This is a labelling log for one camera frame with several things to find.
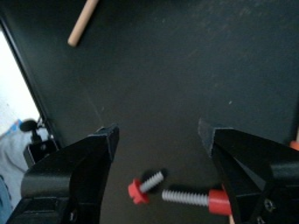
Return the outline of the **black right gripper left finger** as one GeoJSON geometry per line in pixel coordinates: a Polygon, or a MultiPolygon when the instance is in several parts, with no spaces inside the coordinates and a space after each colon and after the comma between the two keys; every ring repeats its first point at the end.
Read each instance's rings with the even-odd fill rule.
{"type": "Polygon", "coordinates": [[[24,174],[5,224],[99,224],[117,141],[113,124],[39,161],[24,174]]]}

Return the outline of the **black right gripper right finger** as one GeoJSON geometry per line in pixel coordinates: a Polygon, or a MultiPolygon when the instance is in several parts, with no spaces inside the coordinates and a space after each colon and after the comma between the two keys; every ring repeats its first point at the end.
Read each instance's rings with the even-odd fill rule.
{"type": "Polygon", "coordinates": [[[199,136],[235,224],[299,224],[299,151],[203,120],[199,136]]]}

